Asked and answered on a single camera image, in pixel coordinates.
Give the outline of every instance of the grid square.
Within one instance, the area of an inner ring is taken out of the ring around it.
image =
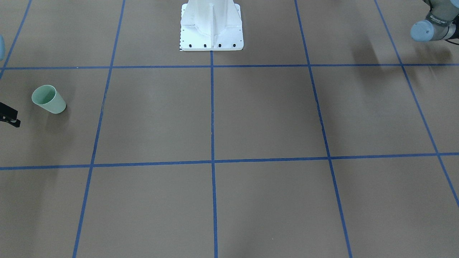
[[[298,8],[312,64],[398,63],[373,1],[299,0]]]
[[[16,37],[17,30],[21,25],[27,4],[28,0],[0,1],[0,17],[2,22],[8,25],[2,26],[0,33],[5,41],[5,58],[0,61],[0,66],[2,67]]]
[[[458,256],[458,206],[437,157],[333,164],[354,257]]]
[[[305,67],[215,69],[217,159],[323,157]]]
[[[110,65],[121,4],[113,0],[32,1],[8,66]]]
[[[306,64],[294,1],[236,0],[244,49],[216,51],[216,65]]]
[[[97,163],[209,160],[208,68],[114,69]]]
[[[0,101],[18,110],[21,127],[0,123],[1,165],[89,164],[106,80],[106,69],[5,71]],[[44,84],[55,86],[67,103],[62,113],[32,102],[32,93]]]
[[[220,258],[347,257],[327,161],[216,164]]]
[[[95,168],[79,258],[213,257],[209,164]]]
[[[439,152],[459,152],[459,67],[406,67]]]
[[[71,256],[87,177],[87,168],[2,171],[0,256]]]
[[[314,67],[332,156],[435,152],[400,67]]]
[[[457,46],[444,40],[416,42],[411,38],[411,27],[429,12],[423,1],[378,0],[378,4],[403,63],[459,63]]]
[[[459,156],[442,157],[456,194],[459,194]]]
[[[209,65],[209,52],[180,49],[180,14],[187,0],[126,1],[115,65]]]

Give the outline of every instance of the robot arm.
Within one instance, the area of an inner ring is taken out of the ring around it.
[[[431,10],[411,28],[415,41],[427,42],[459,38],[459,0],[423,0]]]

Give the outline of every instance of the green cup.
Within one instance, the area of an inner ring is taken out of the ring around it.
[[[38,87],[32,94],[32,101],[53,114],[59,114],[67,107],[59,92],[51,85]]]

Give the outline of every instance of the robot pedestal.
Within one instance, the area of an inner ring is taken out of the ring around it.
[[[180,50],[242,50],[241,7],[233,0],[189,0],[182,5]]]

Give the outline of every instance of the black clamp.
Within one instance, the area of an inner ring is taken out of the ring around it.
[[[21,121],[17,119],[17,110],[0,102],[0,122],[7,122],[14,127],[19,127]]]

